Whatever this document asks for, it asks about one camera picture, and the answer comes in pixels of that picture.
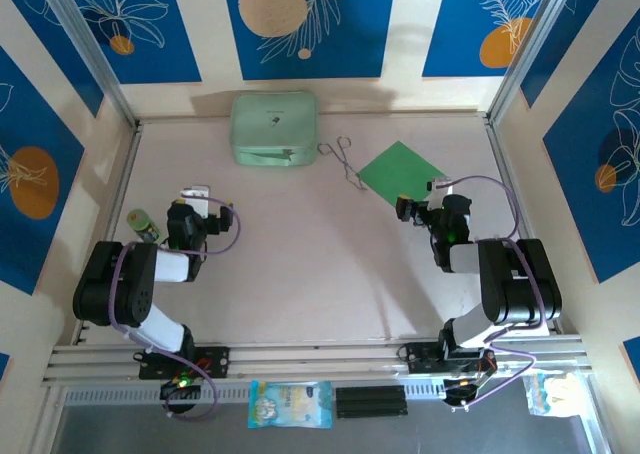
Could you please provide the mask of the clear bag of chips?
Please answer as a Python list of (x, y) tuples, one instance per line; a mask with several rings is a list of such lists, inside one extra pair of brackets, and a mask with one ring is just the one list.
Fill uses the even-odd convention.
[(568, 418), (585, 412), (582, 380), (573, 372), (534, 371), (523, 385), (531, 415)]

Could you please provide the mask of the small green bottle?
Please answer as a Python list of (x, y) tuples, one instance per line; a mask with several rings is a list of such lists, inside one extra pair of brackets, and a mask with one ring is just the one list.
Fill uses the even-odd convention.
[(127, 223), (143, 242), (158, 244), (161, 241), (161, 230), (145, 210), (131, 210), (127, 214)]

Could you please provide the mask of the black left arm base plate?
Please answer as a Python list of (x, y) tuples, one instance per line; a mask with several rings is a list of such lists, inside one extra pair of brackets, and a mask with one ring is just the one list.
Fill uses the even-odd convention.
[[(227, 376), (229, 354), (230, 349), (227, 347), (196, 347), (187, 359), (211, 378), (222, 379)], [(190, 379), (201, 378), (192, 368), (161, 354), (138, 351), (133, 354), (133, 360), (139, 364), (139, 378), (142, 380), (169, 381), (184, 376)]]

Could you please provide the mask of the green square paper sheet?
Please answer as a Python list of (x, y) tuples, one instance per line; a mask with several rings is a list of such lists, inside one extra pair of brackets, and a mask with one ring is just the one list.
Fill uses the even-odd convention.
[(361, 181), (394, 207), (398, 197), (421, 201), (429, 195), (427, 183), (444, 174), (397, 141), (359, 171)]

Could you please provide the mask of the mint green zip pouch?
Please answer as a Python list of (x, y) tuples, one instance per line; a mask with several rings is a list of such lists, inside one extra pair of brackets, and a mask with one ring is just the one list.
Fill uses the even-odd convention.
[(317, 101), (311, 92), (246, 92), (235, 99), (230, 145), (244, 166), (296, 167), (315, 162)]

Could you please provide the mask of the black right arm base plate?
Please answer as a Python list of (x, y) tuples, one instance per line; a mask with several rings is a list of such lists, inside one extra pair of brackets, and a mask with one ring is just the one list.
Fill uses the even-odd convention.
[(410, 374), (489, 374), (497, 371), (494, 352), (481, 348), (450, 349), (439, 342), (410, 342), (401, 345), (397, 357)]

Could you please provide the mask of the aluminium frame post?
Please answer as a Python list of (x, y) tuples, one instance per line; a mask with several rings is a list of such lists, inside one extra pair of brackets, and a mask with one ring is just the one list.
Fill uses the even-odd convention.
[(127, 124), (137, 129), (137, 119), (99, 43), (74, 0), (46, 0), (87, 69)]
[(521, 46), (513, 57), (497, 93), (486, 111), (486, 124), (495, 127), (519, 90), (520, 84), (544, 44), (567, 0), (542, 0)]

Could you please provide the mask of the black ribbed block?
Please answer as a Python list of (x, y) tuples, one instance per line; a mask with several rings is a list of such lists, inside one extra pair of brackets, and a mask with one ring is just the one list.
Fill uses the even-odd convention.
[(399, 417), (408, 414), (404, 388), (397, 386), (342, 387), (336, 389), (339, 419)]

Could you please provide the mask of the aluminium table side rail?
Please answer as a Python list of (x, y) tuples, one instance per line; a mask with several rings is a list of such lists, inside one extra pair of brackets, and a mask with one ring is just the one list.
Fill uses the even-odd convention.
[(519, 186), (496, 127), (486, 126), (494, 170), (483, 193), (480, 248), (482, 304), (493, 339), (544, 336), (562, 311), (562, 298), (542, 241), (532, 237)]
[(143, 126), (138, 124), (128, 141), (118, 148), (113, 169), (106, 188), (106, 203), (97, 218), (96, 229), (88, 245), (84, 265), (88, 265), (91, 253), (98, 241), (131, 240), (132, 234), (124, 234), (124, 202), (130, 184), (139, 149)]

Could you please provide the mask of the black arm base electronics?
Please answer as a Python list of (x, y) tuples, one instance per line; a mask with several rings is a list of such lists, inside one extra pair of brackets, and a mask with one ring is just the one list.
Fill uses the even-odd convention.
[(188, 380), (170, 380), (160, 387), (160, 401), (176, 403), (182, 400), (197, 400), (200, 398), (201, 386)]
[(444, 388), (444, 402), (451, 408), (470, 404), (478, 397), (477, 379), (445, 379)]

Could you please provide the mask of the long aluminium base rail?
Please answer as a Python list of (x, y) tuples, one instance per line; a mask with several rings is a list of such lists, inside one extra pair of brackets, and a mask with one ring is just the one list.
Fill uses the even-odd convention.
[[(578, 335), (507, 338), (502, 350), (528, 352), (541, 370), (591, 372), (592, 365)], [(396, 351), (398, 342), (369, 341), (355, 344), (231, 343), (230, 367), (225, 381), (374, 381), (407, 379), (409, 367)], [(44, 371), (45, 386), (133, 384), (139, 364), (131, 343), (120, 345), (56, 346)]]

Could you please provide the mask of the blue snack packet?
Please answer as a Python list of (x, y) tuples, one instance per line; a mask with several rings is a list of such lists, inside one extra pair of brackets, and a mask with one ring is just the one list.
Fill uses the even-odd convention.
[(329, 381), (252, 381), (248, 427), (330, 429), (333, 388)]

